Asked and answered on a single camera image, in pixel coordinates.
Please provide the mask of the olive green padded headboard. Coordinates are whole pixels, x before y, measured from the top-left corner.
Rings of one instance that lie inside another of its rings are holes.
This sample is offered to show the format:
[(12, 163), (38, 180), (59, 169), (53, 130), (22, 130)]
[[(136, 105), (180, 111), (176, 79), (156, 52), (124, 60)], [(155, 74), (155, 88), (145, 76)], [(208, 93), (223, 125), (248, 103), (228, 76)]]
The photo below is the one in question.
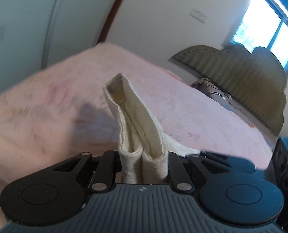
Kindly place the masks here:
[(274, 135), (284, 124), (286, 72), (265, 47), (249, 52), (242, 45), (222, 50), (196, 45), (172, 56), (179, 64), (210, 79), (252, 112)]

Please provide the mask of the brown wooden door frame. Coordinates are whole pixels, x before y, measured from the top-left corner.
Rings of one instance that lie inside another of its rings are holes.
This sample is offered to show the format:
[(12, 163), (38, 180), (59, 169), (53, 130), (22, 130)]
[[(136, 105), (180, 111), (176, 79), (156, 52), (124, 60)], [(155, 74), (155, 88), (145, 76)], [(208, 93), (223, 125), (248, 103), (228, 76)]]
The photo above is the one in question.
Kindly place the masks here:
[(122, 2), (123, 2), (123, 0), (115, 0), (114, 1), (113, 5), (112, 5), (112, 8), (111, 8), (106, 20), (105, 20), (103, 28), (102, 28), (102, 30), (101, 30), (101, 32), (99, 34), (99, 38), (97, 40), (97, 44), (106, 41), (106, 38), (107, 38), (107, 36), (109, 34), (109, 31), (110, 31), (110, 29), (112, 27), (112, 24), (114, 22), (114, 19), (115, 19), (116, 15), (117, 15), (117, 12), (119, 11), (119, 8), (120, 8)]

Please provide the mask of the bright window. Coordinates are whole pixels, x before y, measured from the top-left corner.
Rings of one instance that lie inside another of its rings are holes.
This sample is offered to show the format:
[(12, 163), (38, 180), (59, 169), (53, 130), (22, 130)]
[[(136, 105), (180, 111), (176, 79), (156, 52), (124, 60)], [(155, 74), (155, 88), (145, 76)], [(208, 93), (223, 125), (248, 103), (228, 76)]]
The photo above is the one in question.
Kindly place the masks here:
[(224, 46), (239, 44), (249, 52), (271, 51), (288, 74), (288, 0), (248, 0)]

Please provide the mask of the white wardrobe sliding doors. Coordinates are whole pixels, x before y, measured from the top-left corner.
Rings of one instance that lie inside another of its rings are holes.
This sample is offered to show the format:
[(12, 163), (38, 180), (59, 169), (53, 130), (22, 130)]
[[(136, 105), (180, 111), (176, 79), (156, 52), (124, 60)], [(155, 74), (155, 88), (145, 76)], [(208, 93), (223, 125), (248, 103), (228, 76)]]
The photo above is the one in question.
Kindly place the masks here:
[(96, 45), (115, 0), (0, 0), (0, 93)]

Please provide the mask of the cream white pants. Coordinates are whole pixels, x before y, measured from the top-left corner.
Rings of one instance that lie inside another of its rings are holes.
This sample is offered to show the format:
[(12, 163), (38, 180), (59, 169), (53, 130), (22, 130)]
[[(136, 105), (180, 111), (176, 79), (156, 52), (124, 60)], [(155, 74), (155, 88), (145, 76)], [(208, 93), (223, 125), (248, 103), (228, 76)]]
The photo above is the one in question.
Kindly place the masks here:
[(131, 82), (117, 74), (103, 87), (107, 104), (119, 129), (118, 152), (123, 183), (160, 184), (168, 175), (168, 154), (185, 157), (200, 151), (168, 136)]

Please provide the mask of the white wall switch plate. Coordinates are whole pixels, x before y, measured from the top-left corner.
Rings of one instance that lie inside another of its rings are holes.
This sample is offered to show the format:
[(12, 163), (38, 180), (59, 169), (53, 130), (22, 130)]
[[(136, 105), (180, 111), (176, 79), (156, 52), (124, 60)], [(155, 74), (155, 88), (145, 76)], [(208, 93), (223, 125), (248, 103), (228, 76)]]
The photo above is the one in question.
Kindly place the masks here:
[(207, 21), (207, 16), (205, 14), (203, 14), (203, 12), (200, 12), (198, 10), (192, 10), (190, 13), (190, 16), (192, 18), (195, 18), (196, 20), (200, 21), (203, 24), (205, 24)]

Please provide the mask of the pink bed blanket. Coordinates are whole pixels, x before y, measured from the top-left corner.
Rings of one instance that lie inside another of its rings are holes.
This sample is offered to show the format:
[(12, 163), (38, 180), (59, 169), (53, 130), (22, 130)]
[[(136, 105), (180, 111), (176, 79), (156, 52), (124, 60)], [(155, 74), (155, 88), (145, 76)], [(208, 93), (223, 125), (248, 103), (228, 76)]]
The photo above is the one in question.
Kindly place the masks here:
[[(119, 73), (179, 143), (268, 166), (271, 148), (257, 128), (172, 72), (104, 43), (0, 94), (0, 193), (8, 183), (80, 152), (99, 156), (116, 148), (117, 124), (102, 88)], [(5, 224), (0, 209), (0, 228)]]

